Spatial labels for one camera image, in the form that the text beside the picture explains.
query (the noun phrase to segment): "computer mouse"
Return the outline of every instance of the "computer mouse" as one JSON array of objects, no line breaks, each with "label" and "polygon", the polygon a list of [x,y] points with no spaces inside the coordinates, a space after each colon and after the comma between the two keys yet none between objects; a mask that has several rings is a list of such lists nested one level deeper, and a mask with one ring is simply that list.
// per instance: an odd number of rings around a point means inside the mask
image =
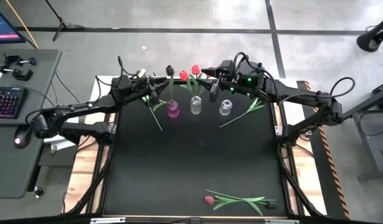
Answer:
[{"label": "computer mouse", "polygon": [[24,149],[31,141],[32,128],[27,124],[18,126],[14,133],[14,146],[18,149]]}]

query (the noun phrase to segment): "gray desk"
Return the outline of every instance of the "gray desk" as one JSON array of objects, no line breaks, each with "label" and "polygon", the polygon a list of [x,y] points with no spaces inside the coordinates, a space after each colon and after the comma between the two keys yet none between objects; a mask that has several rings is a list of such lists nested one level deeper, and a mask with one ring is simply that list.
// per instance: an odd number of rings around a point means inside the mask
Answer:
[{"label": "gray desk", "polygon": [[[4,62],[3,53],[7,56],[20,55],[23,59],[35,57],[38,65],[24,66],[23,69],[30,68],[34,71],[28,82],[18,81],[8,73],[1,77],[0,86],[22,85],[47,94],[61,51],[0,49],[0,65]],[[43,96],[29,91],[18,119],[0,119],[0,198],[21,198],[29,186],[37,167],[43,140],[32,135],[27,147],[16,149],[12,143],[13,136],[17,125],[25,123],[25,115],[42,108],[44,100]]]}]

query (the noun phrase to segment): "desk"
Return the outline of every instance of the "desk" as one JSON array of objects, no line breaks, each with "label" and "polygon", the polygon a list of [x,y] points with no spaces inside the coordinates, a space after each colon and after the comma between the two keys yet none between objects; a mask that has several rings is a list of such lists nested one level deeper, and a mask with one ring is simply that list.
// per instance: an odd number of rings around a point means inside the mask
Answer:
[{"label": "desk", "polygon": [[[102,77],[102,78],[104,82],[109,82],[112,77]],[[297,83],[296,81],[291,81],[291,80],[281,80],[281,81],[285,83],[285,85],[291,86],[291,87],[301,88],[299,84],[300,83],[304,84],[304,82]],[[108,91],[109,89],[103,88],[102,95],[107,94]],[[92,92],[92,99],[97,97],[97,95],[98,95],[98,88],[97,88],[97,84],[95,83],[95,86]],[[305,117],[304,108],[301,105],[296,105],[293,103],[286,102],[284,107],[285,107],[286,121],[290,124],[295,124],[301,121]],[[280,112],[276,106],[275,106],[275,111],[276,111],[277,123],[281,124]],[[113,116],[114,116],[113,114],[110,115],[110,121],[113,120]],[[87,123],[94,123],[96,121],[103,121],[103,120],[104,120],[104,114],[93,114],[86,117]],[[298,140],[298,144],[312,152],[310,142]],[[107,147],[104,148],[104,151],[103,151],[102,165],[103,165],[103,161],[105,161],[106,151],[107,151]],[[326,153],[328,156],[331,155],[329,150],[324,153]],[[315,207],[323,214],[332,214],[334,208],[336,208],[337,209],[336,211],[341,212],[343,215],[343,217],[338,217],[338,218],[348,218],[349,214],[346,207],[346,203],[332,205],[332,204],[328,204],[324,202],[323,191],[321,189],[322,180],[319,178],[318,171],[316,168],[316,162],[318,162],[315,160],[316,156],[312,158],[308,153],[304,152],[299,147],[293,148],[293,155],[294,155],[295,166],[296,166],[296,174],[298,176],[300,187],[302,191],[304,191],[306,196],[310,199],[310,201],[315,205]],[[67,211],[70,210],[77,203],[77,201],[80,199],[80,197],[83,195],[83,193],[87,190],[88,186],[90,185],[96,156],[97,156],[96,145],[90,146],[86,148],[86,150],[78,153],[77,158],[75,160],[74,167],[73,167],[73,172],[70,179],[69,187],[67,190],[67,196],[65,198],[65,203],[67,204],[67,207],[66,207]],[[333,169],[335,170],[333,161],[331,160],[330,162],[332,163],[331,167],[333,167]],[[333,175],[333,177],[329,181],[333,184],[338,184],[339,179],[336,176],[336,173],[332,173],[331,175]],[[339,185],[337,185],[336,188],[337,189],[339,188],[338,190],[339,195],[338,195],[338,198],[336,198],[337,201],[344,202],[344,198],[341,195],[341,189]],[[92,201],[92,212],[94,212],[98,208],[100,194],[101,194],[101,183],[99,188],[97,188],[96,190],[94,201]],[[288,185],[288,194],[289,194],[289,198],[291,202],[290,206],[292,210],[295,213],[299,213],[299,214],[303,213],[303,211],[298,210],[298,203],[296,201],[295,193],[289,185]],[[158,217],[159,218],[175,218],[175,217],[165,217],[165,216],[155,216],[154,218],[158,218]],[[184,217],[187,217],[187,216],[176,216],[176,218],[184,218]]]},{"label": "desk", "polygon": [[[2,75],[0,86],[24,85],[47,94],[55,69],[60,60],[58,50],[10,50],[0,49],[0,65],[4,62],[3,53],[20,55],[22,58],[35,57],[37,66],[24,65],[23,69],[32,69],[34,74],[28,82],[15,80],[10,73]],[[22,198],[27,191],[32,176],[38,173],[37,161],[40,156],[42,139],[31,136],[31,142],[24,149],[13,145],[14,133],[18,124],[24,124],[24,118],[30,111],[42,107],[44,97],[28,92],[18,119],[0,119],[0,198]]]}]

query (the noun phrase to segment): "pink glass vase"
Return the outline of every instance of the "pink glass vase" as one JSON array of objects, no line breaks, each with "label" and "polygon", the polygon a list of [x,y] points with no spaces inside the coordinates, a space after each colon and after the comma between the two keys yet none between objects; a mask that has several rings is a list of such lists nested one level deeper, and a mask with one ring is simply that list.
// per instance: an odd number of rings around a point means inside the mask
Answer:
[{"label": "pink glass vase", "polygon": [[174,100],[170,100],[167,106],[168,106],[168,116],[172,119],[177,118],[180,114],[178,103]]}]

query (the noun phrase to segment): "small glass bottle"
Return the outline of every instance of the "small glass bottle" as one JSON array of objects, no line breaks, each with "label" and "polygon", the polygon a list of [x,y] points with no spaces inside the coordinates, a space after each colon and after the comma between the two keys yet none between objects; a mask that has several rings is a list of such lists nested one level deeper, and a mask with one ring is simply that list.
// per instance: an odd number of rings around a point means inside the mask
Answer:
[{"label": "small glass bottle", "polygon": [[177,118],[180,114],[179,105],[174,100],[169,100],[167,107],[168,116],[172,119]]},{"label": "small glass bottle", "polygon": [[220,104],[219,113],[223,116],[227,116],[231,112],[231,108],[233,107],[233,104],[230,100],[224,100]]},{"label": "small glass bottle", "polygon": [[191,98],[191,113],[201,113],[202,99],[199,96],[193,96]]}]

